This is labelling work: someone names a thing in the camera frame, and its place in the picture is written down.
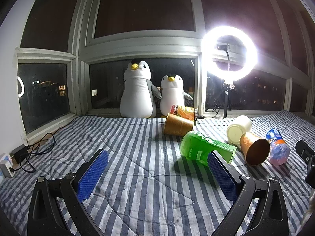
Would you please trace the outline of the brown paper cup near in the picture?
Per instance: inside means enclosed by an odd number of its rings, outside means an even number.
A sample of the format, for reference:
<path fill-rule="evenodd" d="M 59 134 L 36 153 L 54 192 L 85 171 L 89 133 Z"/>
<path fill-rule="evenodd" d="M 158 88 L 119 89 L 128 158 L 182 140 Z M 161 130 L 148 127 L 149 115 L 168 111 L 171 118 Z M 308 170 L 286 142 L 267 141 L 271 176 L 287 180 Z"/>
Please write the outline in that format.
<path fill-rule="evenodd" d="M 268 140 L 258 137 L 251 132 L 246 132 L 240 138 L 240 148 L 245 161 L 250 166 L 262 164 L 270 153 Z"/>

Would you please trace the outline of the brown paper cup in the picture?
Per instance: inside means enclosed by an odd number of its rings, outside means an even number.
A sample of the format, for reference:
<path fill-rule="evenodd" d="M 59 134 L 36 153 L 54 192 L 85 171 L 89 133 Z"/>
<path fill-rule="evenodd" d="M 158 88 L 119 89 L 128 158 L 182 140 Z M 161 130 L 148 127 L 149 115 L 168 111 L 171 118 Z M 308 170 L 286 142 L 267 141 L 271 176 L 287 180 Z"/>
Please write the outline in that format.
<path fill-rule="evenodd" d="M 192 131 L 194 122 L 191 120 L 168 113 L 164 124 L 164 134 L 184 136 L 187 132 Z"/>
<path fill-rule="evenodd" d="M 250 166 L 262 164 L 270 153 L 268 140 L 258 137 L 251 132 L 246 132 L 240 138 L 240 148 L 245 161 Z"/>

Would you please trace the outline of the white plastic cup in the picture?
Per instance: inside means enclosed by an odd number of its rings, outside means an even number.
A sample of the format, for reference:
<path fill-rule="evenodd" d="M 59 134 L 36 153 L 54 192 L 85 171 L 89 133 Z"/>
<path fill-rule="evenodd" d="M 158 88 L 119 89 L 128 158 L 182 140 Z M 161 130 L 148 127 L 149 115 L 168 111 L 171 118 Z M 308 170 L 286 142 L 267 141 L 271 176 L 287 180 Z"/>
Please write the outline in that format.
<path fill-rule="evenodd" d="M 240 143 L 240 138 L 247 132 L 250 132 L 252 122 L 249 117 L 240 115 L 233 120 L 226 130 L 228 142 L 234 145 Z"/>

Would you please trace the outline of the brown paper cup far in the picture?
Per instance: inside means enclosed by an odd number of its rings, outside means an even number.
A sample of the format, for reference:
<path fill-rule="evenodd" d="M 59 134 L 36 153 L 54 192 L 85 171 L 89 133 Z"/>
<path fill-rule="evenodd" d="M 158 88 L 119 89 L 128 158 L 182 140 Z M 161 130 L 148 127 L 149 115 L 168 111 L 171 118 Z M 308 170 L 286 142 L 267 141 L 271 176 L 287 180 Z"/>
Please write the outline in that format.
<path fill-rule="evenodd" d="M 164 134 L 184 136 L 187 132 L 192 131 L 194 122 L 191 120 L 168 113 L 164 124 Z"/>

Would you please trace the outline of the white power strip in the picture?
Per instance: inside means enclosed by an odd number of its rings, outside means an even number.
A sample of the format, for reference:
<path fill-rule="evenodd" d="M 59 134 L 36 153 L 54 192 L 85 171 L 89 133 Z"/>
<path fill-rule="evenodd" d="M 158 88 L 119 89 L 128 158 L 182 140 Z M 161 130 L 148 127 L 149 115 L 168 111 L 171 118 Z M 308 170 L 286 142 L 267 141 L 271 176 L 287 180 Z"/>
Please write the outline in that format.
<path fill-rule="evenodd" d="M 7 178 L 13 178 L 14 177 L 14 171 L 11 169 L 13 168 L 13 161 L 11 156 L 8 153 L 2 153 L 0 156 L 1 164 L 1 173 L 4 177 Z"/>

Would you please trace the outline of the black power adapter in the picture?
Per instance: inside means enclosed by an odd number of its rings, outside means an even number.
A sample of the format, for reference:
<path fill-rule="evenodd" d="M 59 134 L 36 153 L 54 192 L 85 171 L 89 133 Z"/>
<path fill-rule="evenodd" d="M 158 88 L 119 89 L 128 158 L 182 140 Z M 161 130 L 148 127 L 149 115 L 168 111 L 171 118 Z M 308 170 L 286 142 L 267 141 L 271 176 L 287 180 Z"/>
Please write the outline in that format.
<path fill-rule="evenodd" d="M 12 157 L 15 159 L 17 164 L 20 164 L 25 158 L 28 156 L 29 146 L 25 146 L 24 144 L 16 147 L 12 151 Z"/>

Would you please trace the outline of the striped blue white bedsheet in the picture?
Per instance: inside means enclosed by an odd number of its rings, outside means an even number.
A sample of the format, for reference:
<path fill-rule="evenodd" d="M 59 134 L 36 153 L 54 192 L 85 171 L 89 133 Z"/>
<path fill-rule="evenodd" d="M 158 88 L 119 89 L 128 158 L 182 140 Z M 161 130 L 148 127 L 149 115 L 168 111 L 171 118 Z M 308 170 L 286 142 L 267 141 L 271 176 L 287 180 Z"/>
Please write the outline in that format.
<path fill-rule="evenodd" d="M 232 165 L 258 180 L 279 178 L 288 214 L 288 235 L 295 235 L 309 206 L 307 166 L 295 152 L 304 140 L 314 149 L 314 125 L 280 111 L 251 118 L 260 137 L 276 128 L 290 146 L 280 167 L 269 161 L 249 167 L 240 151 Z M 83 204 L 105 235 L 211 235 L 231 207 L 209 168 L 181 157 L 181 138 L 164 135 L 165 120 L 79 117 L 55 134 L 53 149 L 31 159 L 33 174 L 18 171 L 1 183 L 1 208 L 20 235 L 36 180 L 63 178 L 77 171 L 98 149 L 108 165 Z"/>

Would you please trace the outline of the black power strip on sill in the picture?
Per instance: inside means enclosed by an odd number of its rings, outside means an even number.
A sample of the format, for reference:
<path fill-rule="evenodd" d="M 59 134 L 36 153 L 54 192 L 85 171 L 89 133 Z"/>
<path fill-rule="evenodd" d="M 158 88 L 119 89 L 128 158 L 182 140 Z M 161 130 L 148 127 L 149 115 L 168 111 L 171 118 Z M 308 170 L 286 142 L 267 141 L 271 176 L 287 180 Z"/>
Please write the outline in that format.
<path fill-rule="evenodd" d="M 195 119 L 204 119 L 203 115 L 200 115 L 198 112 L 198 108 L 195 108 Z"/>

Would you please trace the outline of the small white penguin plush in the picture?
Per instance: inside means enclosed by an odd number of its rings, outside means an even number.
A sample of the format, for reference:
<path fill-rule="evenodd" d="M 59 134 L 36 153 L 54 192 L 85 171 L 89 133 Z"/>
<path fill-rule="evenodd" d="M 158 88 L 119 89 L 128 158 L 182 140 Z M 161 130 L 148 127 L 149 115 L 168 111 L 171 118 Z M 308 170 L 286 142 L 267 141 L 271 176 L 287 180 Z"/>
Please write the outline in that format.
<path fill-rule="evenodd" d="M 185 100 L 193 100 L 192 96 L 184 91 L 184 81 L 181 76 L 165 75 L 161 80 L 160 110 L 167 116 L 173 105 L 185 106 Z"/>

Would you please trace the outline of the large white penguin plush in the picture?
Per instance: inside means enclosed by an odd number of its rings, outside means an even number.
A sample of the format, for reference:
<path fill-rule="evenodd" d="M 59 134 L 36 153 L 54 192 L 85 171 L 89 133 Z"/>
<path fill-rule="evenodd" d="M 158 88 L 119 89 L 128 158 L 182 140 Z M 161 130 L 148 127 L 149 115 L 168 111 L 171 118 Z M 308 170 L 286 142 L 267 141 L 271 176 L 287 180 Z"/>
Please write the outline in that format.
<path fill-rule="evenodd" d="M 129 62 L 124 75 L 120 99 L 120 114 L 124 118 L 153 118 L 157 115 L 156 99 L 161 92 L 151 82 L 151 70 L 142 59 Z"/>

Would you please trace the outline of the white window frame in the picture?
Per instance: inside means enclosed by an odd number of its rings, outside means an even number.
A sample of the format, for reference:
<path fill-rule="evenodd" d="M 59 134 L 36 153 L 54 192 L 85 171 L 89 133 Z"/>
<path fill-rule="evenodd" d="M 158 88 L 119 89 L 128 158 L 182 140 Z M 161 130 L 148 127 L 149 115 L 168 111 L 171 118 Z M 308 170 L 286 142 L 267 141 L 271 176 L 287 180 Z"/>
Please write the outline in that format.
<path fill-rule="evenodd" d="M 27 140 L 76 115 L 119 115 L 116 98 L 132 59 L 152 82 L 181 75 L 206 114 L 220 79 L 201 65 L 201 41 L 217 26 L 245 32 L 258 64 L 236 81 L 231 113 L 287 110 L 314 118 L 312 0 L 31 0 L 16 48 L 18 100 Z M 231 36 L 234 69 L 245 48 Z"/>

